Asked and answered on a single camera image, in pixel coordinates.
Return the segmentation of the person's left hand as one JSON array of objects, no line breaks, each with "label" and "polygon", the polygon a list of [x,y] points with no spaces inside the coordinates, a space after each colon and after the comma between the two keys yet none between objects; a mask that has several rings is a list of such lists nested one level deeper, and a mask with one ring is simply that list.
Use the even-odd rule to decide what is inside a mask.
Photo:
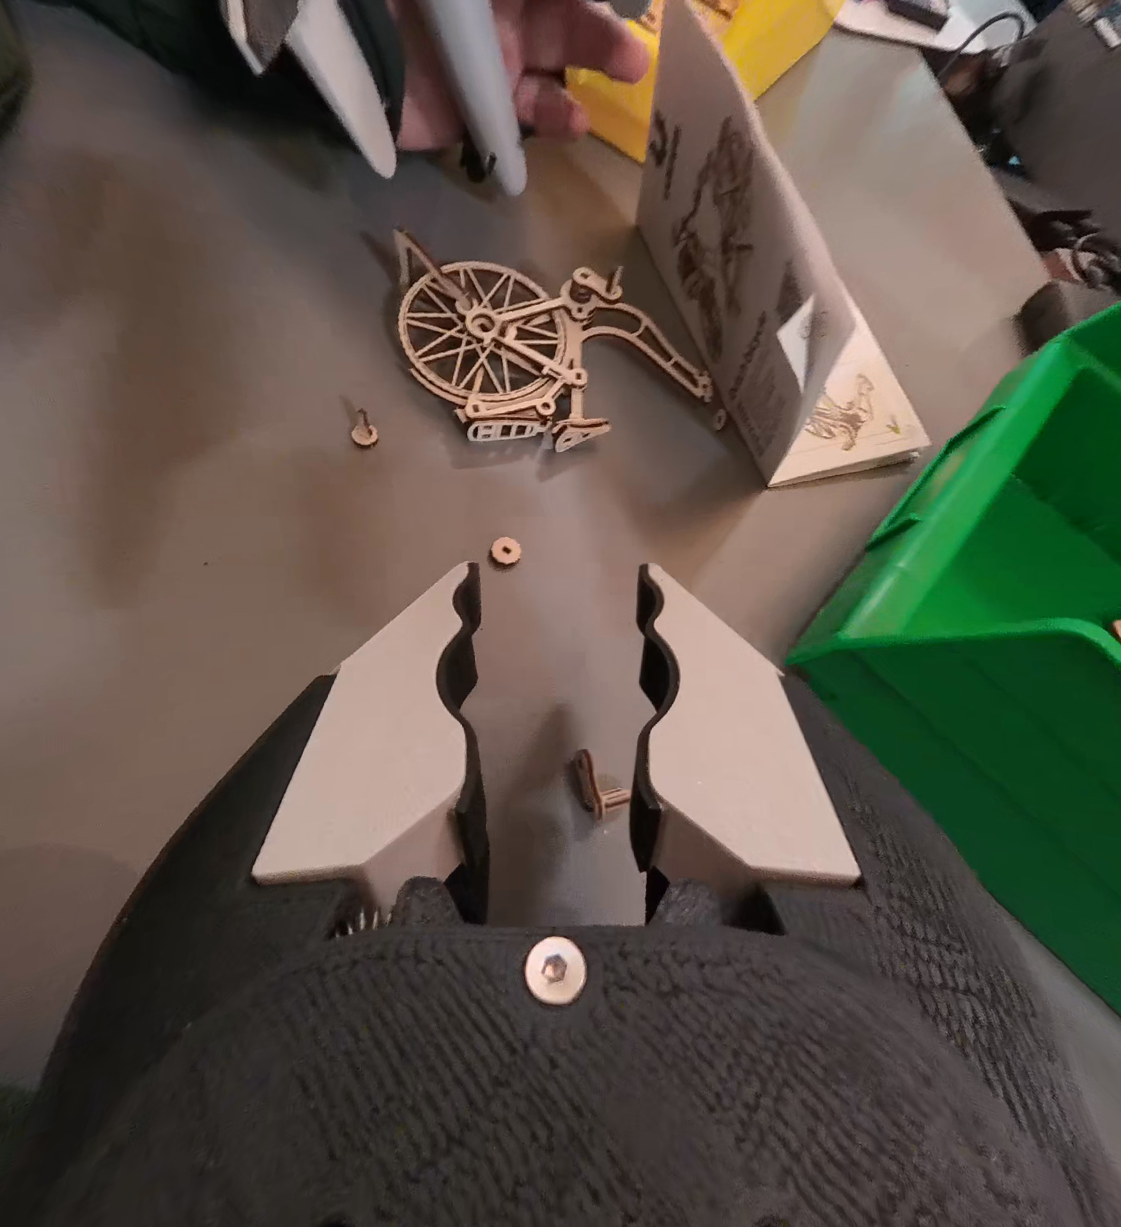
[{"label": "person's left hand", "polygon": [[[405,92],[397,146],[432,153],[457,146],[466,124],[418,3],[390,3],[400,34]],[[566,73],[593,70],[637,84],[650,56],[611,8],[583,2],[494,2],[511,96],[526,136],[574,141],[589,131],[586,108],[569,92]]]}]

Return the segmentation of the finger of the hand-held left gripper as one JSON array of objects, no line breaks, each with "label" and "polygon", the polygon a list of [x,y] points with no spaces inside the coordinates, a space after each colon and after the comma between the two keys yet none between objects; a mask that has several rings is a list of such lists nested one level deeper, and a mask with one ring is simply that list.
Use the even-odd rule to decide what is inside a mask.
[{"label": "finger of the hand-held left gripper", "polygon": [[503,194],[520,196],[528,169],[492,3],[423,2],[421,10],[482,171]]},{"label": "finger of the hand-held left gripper", "polygon": [[223,20],[256,77],[289,52],[373,171],[396,175],[387,105],[338,2],[226,2]]}]

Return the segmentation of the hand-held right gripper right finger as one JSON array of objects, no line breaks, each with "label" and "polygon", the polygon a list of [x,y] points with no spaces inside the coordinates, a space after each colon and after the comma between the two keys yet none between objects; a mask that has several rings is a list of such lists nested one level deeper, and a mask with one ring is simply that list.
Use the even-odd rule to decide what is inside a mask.
[{"label": "hand-held right gripper right finger", "polygon": [[709,887],[855,887],[857,858],[783,672],[660,565],[641,566],[631,849],[640,872]]}]

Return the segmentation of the wooden bicycle model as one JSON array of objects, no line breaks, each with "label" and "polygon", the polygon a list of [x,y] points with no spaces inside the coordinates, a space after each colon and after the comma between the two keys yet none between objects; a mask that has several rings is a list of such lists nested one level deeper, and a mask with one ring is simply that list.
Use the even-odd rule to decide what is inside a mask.
[{"label": "wooden bicycle model", "polygon": [[586,409],[584,349],[629,346],[702,404],[713,378],[685,358],[655,320],[627,300],[626,269],[577,269],[552,294],[519,269],[436,261],[395,231],[400,346],[415,381],[449,404],[475,444],[548,437],[570,453],[607,435]]}]

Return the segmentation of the small wooden bracket piece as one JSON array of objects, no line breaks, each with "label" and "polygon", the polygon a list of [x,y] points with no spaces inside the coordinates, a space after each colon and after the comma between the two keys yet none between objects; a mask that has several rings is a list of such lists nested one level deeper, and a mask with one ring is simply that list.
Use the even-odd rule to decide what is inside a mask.
[{"label": "small wooden bracket piece", "polygon": [[616,784],[611,776],[600,775],[589,751],[578,751],[570,761],[574,787],[586,811],[597,823],[628,809],[632,792]]}]

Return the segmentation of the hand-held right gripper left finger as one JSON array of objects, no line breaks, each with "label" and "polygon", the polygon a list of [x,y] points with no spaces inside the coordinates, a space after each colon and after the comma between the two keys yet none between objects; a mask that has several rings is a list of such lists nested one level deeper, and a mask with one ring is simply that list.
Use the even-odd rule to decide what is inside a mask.
[{"label": "hand-held right gripper left finger", "polygon": [[466,873],[490,883],[477,735],[476,562],[453,568],[332,677],[254,864],[262,885],[401,887]]}]

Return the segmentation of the yellow box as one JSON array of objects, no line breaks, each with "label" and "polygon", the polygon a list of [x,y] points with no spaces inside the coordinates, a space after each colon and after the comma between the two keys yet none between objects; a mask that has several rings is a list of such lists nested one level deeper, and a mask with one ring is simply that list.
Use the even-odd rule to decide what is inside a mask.
[{"label": "yellow box", "polygon": [[[845,3],[699,2],[696,7],[750,99],[758,100],[829,35]],[[646,3],[629,21],[649,55],[641,83],[615,83],[593,70],[566,73],[569,91],[589,114],[592,133],[640,163],[653,113],[664,10],[664,2]]]}]

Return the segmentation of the dark chair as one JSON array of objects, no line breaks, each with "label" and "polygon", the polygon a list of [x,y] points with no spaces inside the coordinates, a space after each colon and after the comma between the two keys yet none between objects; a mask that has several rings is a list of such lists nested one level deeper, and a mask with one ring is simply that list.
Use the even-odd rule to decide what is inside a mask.
[{"label": "dark chair", "polygon": [[1121,252],[1121,2],[1066,2],[1020,42],[997,123],[1046,193],[1091,211]]}]

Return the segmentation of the grey desk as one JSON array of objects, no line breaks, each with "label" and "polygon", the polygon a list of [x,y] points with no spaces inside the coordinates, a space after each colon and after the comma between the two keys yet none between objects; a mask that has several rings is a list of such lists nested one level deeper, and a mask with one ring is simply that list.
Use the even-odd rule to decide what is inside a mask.
[{"label": "grey desk", "polygon": [[[638,573],[779,663],[851,497],[767,493],[660,377],[628,439],[461,459],[390,337],[392,238],[533,274],[595,265],[601,190],[485,216],[432,163],[358,155],[176,65],[140,19],[17,22],[0,146],[0,904],[47,954],[86,868],[140,882],[68,1005],[0,1225],[1121,1225],[1121,1176],[1042,988],[962,855],[815,691],[784,684],[861,883],[641,882],[584,926],[584,988],[526,984],[492,904],[560,856],[511,785],[583,724],[636,757]],[[359,450],[351,408],[378,445]],[[522,561],[497,568],[511,537]],[[262,885],[339,664],[476,562],[490,883]]]}]

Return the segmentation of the green plastic bin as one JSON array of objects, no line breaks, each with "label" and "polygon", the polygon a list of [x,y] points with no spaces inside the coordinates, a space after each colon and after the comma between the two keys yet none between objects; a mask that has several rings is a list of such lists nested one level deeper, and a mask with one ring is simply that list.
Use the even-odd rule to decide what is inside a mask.
[{"label": "green plastic bin", "polygon": [[1121,302],[991,392],[789,654],[1121,1017]]}]

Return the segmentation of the grey instruction booklet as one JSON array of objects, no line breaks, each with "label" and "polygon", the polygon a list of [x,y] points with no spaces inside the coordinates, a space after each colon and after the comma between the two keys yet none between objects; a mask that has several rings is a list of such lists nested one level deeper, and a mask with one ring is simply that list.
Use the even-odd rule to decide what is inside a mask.
[{"label": "grey instruction booklet", "polygon": [[928,434],[693,3],[662,22],[637,227],[718,421],[770,488],[904,465]]}]

